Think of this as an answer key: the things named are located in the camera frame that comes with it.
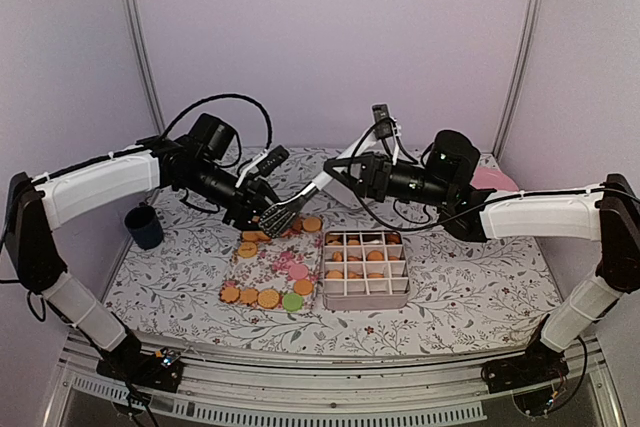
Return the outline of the floral cookie tray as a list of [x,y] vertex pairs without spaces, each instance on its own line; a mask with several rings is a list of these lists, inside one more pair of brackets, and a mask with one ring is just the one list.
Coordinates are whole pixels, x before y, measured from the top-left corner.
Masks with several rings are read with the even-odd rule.
[[[290,292],[301,295],[304,306],[299,311],[287,313],[310,311],[322,264],[322,230],[322,218],[306,216],[298,218],[280,237],[271,238],[262,231],[242,233],[220,289],[221,302],[267,311],[258,305],[258,293],[275,289],[280,293],[280,303],[269,311],[287,312],[282,307],[282,297]],[[309,269],[308,277],[293,280],[288,274],[293,264],[305,264]]]

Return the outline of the pink divided cookie tin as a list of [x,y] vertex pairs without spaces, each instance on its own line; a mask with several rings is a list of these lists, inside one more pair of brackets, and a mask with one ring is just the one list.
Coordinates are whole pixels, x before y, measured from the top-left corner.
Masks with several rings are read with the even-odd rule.
[[323,303],[332,311],[403,308],[410,292],[402,235],[395,230],[324,234]]

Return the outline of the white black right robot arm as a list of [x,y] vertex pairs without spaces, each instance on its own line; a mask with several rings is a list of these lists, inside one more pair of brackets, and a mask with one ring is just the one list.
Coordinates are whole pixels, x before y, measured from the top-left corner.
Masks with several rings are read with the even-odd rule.
[[492,393],[566,376],[564,352],[572,341],[639,288],[639,201],[626,178],[610,174],[595,186],[556,191],[477,189],[471,181],[480,153],[459,132],[438,132],[420,165],[369,151],[375,142],[367,134],[327,160],[317,185],[337,181],[358,199],[433,206],[438,225],[466,242],[524,236],[600,243],[594,272],[543,318],[524,353],[489,361],[481,370]]

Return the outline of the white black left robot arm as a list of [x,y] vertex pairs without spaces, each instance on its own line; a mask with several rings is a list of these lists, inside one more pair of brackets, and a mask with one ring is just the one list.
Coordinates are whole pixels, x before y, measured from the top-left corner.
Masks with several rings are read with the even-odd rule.
[[268,126],[264,149],[246,162],[234,161],[239,172],[233,175],[221,160],[238,137],[226,122],[202,114],[176,140],[163,131],[51,174],[12,177],[1,237],[16,272],[12,281],[28,296],[38,296],[44,308],[89,342],[101,357],[98,374],[129,387],[174,392],[184,365],[167,348],[157,354],[143,352],[135,333],[70,273],[55,231],[113,202],[166,187],[194,192],[223,209],[227,225],[241,231],[257,229],[258,219],[279,200],[266,178],[288,153],[272,146],[273,128]]

